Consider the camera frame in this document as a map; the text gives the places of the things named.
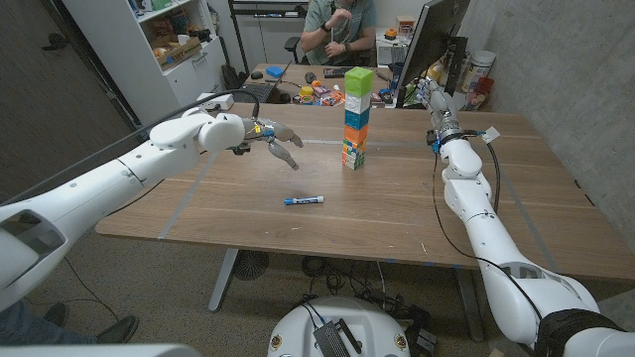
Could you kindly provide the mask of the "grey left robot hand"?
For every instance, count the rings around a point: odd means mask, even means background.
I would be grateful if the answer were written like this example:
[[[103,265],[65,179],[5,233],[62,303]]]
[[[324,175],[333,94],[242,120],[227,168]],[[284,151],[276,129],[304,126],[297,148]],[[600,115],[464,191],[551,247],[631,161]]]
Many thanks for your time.
[[[237,156],[249,153],[251,143],[254,141],[264,141],[268,143],[269,152],[275,157],[285,161],[293,170],[297,171],[299,165],[292,158],[291,154],[283,148],[281,142],[292,142],[297,147],[302,148],[304,143],[302,139],[288,126],[272,121],[270,119],[242,119],[245,136],[241,144],[230,147],[230,150]]]

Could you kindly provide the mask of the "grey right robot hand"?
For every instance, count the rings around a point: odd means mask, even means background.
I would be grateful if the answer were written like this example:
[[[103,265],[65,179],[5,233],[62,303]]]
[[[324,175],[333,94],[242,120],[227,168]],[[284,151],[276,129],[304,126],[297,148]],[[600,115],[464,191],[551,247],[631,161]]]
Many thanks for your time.
[[[439,141],[445,143],[459,137],[462,129],[457,122],[457,109],[451,95],[429,77],[420,79],[418,88],[418,97],[432,116],[431,122]]]

